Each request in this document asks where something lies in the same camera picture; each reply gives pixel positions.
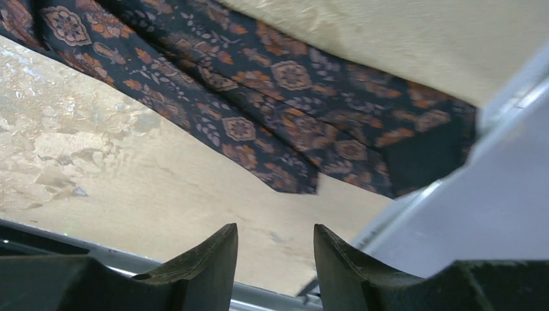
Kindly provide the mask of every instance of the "beige textured surface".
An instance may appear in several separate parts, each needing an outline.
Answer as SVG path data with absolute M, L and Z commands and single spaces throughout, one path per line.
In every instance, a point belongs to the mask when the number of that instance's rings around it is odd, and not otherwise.
M 483 105 L 549 40 L 547 0 L 220 0 L 332 54 Z
M 224 0 L 345 58 L 483 103 L 549 33 L 549 2 Z M 312 226 L 387 200 L 323 176 L 278 194 L 110 87 L 0 38 L 0 217 L 169 259 L 237 222 L 237 280 L 294 294 Z

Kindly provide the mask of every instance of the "orange floral pattern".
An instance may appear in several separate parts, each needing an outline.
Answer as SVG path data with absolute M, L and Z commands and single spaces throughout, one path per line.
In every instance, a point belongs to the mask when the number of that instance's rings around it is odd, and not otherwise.
M 0 17 L 0 35 L 139 100 L 279 192 L 314 193 L 321 172 L 394 198 L 459 167 L 475 141 L 475 107 L 215 0 L 0 0 Z

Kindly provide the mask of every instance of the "beige fabric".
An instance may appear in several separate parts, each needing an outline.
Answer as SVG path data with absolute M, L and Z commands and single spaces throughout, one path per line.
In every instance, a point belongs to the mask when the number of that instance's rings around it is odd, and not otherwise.
M 547 0 L 221 0 L 358 63 L 483 105 L 549 40 Z

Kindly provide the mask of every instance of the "gray metal frame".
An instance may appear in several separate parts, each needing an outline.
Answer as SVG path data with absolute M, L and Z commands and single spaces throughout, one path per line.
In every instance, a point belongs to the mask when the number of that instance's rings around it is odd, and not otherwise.
M 112 270 L 128 277 L 152 270 L 160 262 L 118 249 L 107 248 L 93 242 L 71 238 L 16 222 L 0 219 L 0 225 L 11 227 L 36 236 L 42 236 L 64 244 L 88 249 L 88 255 Z M 230 311 L 322 311 L 318 305 L 307 304 L 303 298 L 277 294 L 261 288 L 235 282 L 230 301 Z

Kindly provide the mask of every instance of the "cream silk fabric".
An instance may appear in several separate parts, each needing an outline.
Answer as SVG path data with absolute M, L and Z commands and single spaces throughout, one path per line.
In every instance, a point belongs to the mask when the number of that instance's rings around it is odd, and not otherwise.
M 547 0 L 221 0 L 327 52 L 477 106 L 549 39 Z

